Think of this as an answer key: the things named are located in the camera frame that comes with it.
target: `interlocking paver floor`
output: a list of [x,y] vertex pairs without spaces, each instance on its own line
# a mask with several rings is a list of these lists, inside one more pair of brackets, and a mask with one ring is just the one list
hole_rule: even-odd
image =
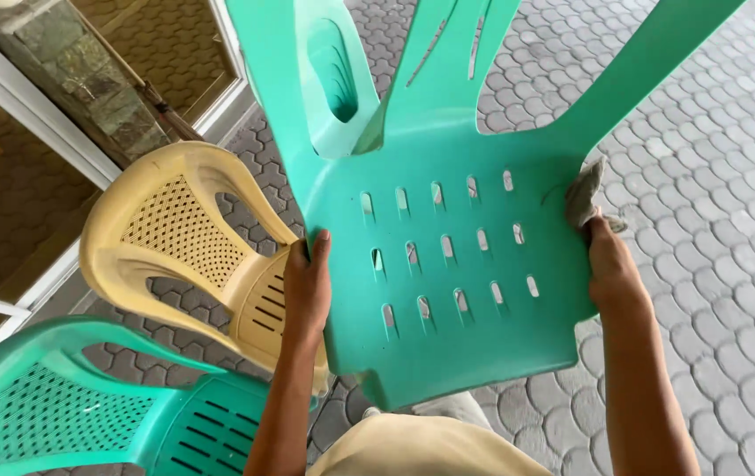
[[[526,0],[479,103],[486,133],[549,124],[592,85],[653,6],[650,0]],[[375,83],[385,92],[414,2],[349,2]],[[251,167],[266,196],[299,233],[271,131],[262,116],[229,149]],[[721,27],[591,157],[609,157],[598,203],[628,219],[624,238],[654,299],[665,357],[704,474],[755,475],[755,0]],[[221,201],[228,222],[261,249],[256,221]],[[154,281],[154,292],[225,325],[215,302],[190,286]],[[250,368],[209,342],[152,326],[97,303],[208,362]],[[576,367],[472,393],[495,430],[555,473],[610,475],[602,330],[576,328]],[[118,348],[94,357],[114,373],[174,384],[191,375]],[[367,407],[345,377],[310,432],[315,460]]]

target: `chair leg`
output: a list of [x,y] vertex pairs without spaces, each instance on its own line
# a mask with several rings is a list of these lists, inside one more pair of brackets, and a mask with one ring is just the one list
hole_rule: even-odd
[[594,84],[552,124],[584,157],[744,0],[659,0]]

